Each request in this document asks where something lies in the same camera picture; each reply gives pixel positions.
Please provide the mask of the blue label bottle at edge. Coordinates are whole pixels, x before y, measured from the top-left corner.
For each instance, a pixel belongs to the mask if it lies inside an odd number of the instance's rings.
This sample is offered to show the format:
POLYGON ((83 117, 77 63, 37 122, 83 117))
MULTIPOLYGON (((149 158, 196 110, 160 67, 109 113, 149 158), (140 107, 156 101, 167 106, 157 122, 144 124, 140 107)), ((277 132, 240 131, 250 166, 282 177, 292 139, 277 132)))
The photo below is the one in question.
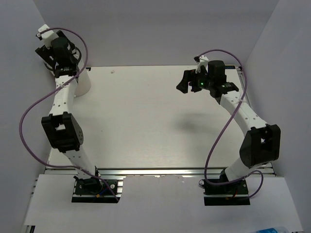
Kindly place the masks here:
POLYGON ((252 233, 289 233, 289 230, 285 227, 280 226, 280 227, 271 227, 271 228, 256 230, 252 233))

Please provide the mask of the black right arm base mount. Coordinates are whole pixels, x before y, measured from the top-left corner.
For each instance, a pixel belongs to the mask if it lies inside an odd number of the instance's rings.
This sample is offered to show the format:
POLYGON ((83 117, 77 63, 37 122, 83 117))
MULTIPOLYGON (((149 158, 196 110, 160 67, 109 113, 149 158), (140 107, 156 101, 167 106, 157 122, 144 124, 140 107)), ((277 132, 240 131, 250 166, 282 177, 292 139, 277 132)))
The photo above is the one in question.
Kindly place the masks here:
POLYGON ((198 184, 204 190, 205 206, 250 205, 246 180, 227 185, 211 185, 202 179, 198 184))

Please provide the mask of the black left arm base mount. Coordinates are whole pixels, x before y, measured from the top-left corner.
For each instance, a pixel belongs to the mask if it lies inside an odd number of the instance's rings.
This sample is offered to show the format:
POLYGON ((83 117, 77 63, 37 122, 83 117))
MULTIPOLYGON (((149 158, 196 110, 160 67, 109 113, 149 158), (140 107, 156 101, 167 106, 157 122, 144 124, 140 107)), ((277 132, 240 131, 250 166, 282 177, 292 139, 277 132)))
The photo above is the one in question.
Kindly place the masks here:
POLYGON ((107 185, 95 178, 79 179, 74 176, 75 184, 72 193, 72 203, 118 203, 114 196, 118 194, 118 180, 105 180, 107 185))

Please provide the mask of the aluminium table front rail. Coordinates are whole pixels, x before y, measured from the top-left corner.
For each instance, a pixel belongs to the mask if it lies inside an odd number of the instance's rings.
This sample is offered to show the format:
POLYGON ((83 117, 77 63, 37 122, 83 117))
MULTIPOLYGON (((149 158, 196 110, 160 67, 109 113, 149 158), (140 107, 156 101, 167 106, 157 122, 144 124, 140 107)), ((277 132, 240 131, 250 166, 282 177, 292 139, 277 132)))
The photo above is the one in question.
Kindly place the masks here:
MULTIPOLYGON (((98 169, 99 173, 110 176, 127 176, 127 175, 203 175, 203 168, 159 168, 159 169, 98 169)), ((223 168, 209 168, 207 170, 208 175, 220 175, 223 168)), ((272 168, 272 165, 264 166, 258 168, 264 175, 275 176, 275 172, 272 168)), ((44 174, 48 175, 75 175, 77 174, 74 169, 54 169, 46 168, 44 174)))

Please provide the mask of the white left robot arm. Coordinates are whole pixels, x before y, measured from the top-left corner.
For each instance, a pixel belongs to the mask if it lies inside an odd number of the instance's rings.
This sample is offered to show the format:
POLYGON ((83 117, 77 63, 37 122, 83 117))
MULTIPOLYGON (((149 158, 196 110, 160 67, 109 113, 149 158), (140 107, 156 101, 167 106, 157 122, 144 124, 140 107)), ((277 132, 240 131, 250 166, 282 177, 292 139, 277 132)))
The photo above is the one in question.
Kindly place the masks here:
POLYGON ((78 49, 62 31, 54 32, 44 26, 37 35, 44 45, 36 53, 51 67, 55 89, 53 105, 41 120, 52 148, 65 155, 77 171, 76 180, 85 180, 86 188, 93 194, 102 190, 103 182, 94 177, 98 171, 87 157, 82 144, 83 130, 72 113, 75 91, 79 84, 78 49))

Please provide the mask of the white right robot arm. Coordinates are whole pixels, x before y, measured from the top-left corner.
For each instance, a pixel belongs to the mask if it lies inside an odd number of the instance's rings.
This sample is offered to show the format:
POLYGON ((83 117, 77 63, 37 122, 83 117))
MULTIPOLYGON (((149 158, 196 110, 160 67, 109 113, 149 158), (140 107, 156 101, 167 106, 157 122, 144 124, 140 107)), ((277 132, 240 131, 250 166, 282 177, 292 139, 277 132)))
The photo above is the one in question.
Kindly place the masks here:
POLYGON ((218 185, 224 193, 232 193, 238 181, 245 179, 261 165, 279 158, 280 127, 268 124, 242 100, 238 87, 227 81, 223 61, 199 62, 196 69, 185 70, 176 88, 184 94, 208 90, 230 113, 230 120, 237 123, 244 135, 239 158, 220 176, 218 185))

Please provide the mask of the white bin with black rim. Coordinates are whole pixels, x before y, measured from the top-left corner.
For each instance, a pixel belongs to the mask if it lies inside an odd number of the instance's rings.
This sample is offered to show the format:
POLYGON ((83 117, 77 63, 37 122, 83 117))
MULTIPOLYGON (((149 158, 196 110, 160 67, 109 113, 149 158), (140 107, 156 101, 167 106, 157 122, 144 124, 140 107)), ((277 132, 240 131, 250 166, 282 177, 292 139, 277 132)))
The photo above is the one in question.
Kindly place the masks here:
MULTIPOLYGON (((71 64, 69 66, 60 67, 58 64, 55 65, 53 69, 47 62, 44 62, 45 67, 50 71, 53 78, 60 78, 62 75, 69 75, 70 78, 77 75, 80 71, 80 68, 83 67, 82 55, 79 48, 75 47, 73 59, 76 62, 75 64, 71 64)), ((86 69, 83 69, 82 72, 75 78, 77 82, 77 87, 75 89, 75 96, 79 97, 86 94, 91 88, 91 81, 86 72, 86 69)))

